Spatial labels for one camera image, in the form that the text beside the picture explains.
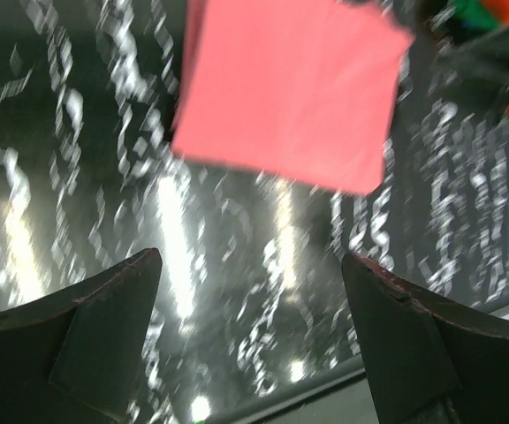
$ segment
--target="marble countertop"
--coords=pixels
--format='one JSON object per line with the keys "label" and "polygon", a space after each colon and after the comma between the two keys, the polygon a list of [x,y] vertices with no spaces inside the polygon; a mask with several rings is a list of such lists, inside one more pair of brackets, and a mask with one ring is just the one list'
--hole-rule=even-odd
{"label": "marble countertop", "polygon": [[[74,3],[0,2],[0,310],[158,247],[127,422],[201,420],[357,355],[349,249],[470,306],[509,301],[509,121],[492,129],[441,99],[422,37],[384,183],[352,197],[175,158],[181,11]],[[407,5],[394,5],[405,23]]]}

